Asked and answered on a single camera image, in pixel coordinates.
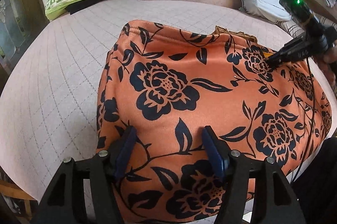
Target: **mattress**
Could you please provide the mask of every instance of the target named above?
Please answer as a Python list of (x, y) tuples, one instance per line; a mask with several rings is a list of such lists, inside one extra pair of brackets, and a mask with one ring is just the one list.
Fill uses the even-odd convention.
[[(106, 0), (52, 21), (23, 55), (0, 98), (0, 165), (38, 201), (63, 158), (82, 160), (94, 155), (97, 89), (107, 51), (123, 26), (135, 19), (201, 34), (212, 33), (218, 25), (254, 35), (261, 45), (275, 50), (291, 40), (269, 22), (195, 2)], [(331, 103), (330, 137), (337, 128), (337, 102), (313, 61), (311, 69)], [(90, 215), (89, 196), (89, 184), (85, 184)], [(249, 201), (246, 212), (251, 209)]]

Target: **orange floral garment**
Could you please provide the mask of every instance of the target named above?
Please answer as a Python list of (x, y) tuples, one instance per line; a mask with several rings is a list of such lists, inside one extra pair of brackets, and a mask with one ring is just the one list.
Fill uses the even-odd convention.
[[(250, 158), (275, 158), (288, 174), (300, 163), (316, 100), (308, 157), (331, 127), (331, 108), (302, 61), (275, 70), (272, 51), (230, 34), (200, 35), (148, 21), (127, 23), (107, 54), (98, 91), (97, 152), (127, 125), (138, 140), (114, 185), (129, 222), (188, 222), (217, 214), (224, 188), (201, 141), (212, 126)], [(247, 199), (254, 197), (250, 181)]]

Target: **blue gripper pad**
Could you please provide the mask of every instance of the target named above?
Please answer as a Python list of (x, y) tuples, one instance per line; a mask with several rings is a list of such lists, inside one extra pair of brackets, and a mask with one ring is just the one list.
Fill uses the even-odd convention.
[(219, 154), (206, 128), (204, 128), (202, 131), (202, 141), (208, 156), (208, 160), (212, 165), (215, 176), (224, 181), (226, 177), (225, 172), (228, 169), (229, 161), (224, 160), (222, 156)]
[(126, 166), (130, 160), (134, 144), (137, 139), (137, 130), (133, 127), (126, 139), (119, 155), (116, 158), (115, 179), (120, 179), (125, 175)]

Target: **wire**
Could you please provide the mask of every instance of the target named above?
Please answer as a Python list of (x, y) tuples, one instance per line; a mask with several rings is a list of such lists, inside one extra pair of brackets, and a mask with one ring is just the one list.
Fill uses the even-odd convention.
[(309, 137), (308, 137), (308, 141), (307, 141), (307, 145), (305, 147), (305, 150), (304, 150), (304, 154), (302, 156), (302, 159), (301, 159), (301, 163), (297, 169), (297, 172), (296, 174), (294, 175), (294, 177), (292, 178), (291, 180), (291, 184), (294, 182), (294, 180), (297, 178), (298, 174), (299, 174), (299, 171), (304, 163), (304, 159), (305, 159), (305, 156), (307, 154), (307, 151), (308, 151), (308, 148), (309, 148), (309, 144), (310, 144), (310, 141), (311, 141), (311, 136), (315, 130), (315, 126), (314, 126), (314, 120), (315, 120), (315, 88), (314, 88), (314, 81), (313, 81), (313, 78), (312, 78), (312, 75), (311, 75), (311, 70), (310, 70), (310, 65), (309, 65), (309, 58), (307, 58), (307, 65), (308, 65), (308, 70), (309, 70), (309, 75), (310, 75), (310, 81), (311, 81), (311, 89), (312, 89), (312, 99), (313, 99), (313, 105), (312, 105), (312, 117), (311, 117), (311, 125), (310, 125), (310, 133), (309, 133)]

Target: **metal screw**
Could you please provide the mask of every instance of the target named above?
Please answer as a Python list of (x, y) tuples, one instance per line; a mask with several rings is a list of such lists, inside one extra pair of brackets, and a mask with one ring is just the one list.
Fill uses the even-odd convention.
[(101, 157), (101, 158), (104, 158), (108, 155), (108, 151), (106, 150), (102, 150), (98, 153), (98, 155)]
[(272, 157), (267, 157), (267, 162), (270, 163), (270, 164), (273, 164), (273, 163), (275, 163), (275, 159), (272, 158)]
[(240, 152), (238, 150), (232, 150), (230, 151), (230, 154), (237, 158), (240, 155)]
[(71, 157), (67, 157), (63, 160), (64, 163), (69, 163), (71, 161)]

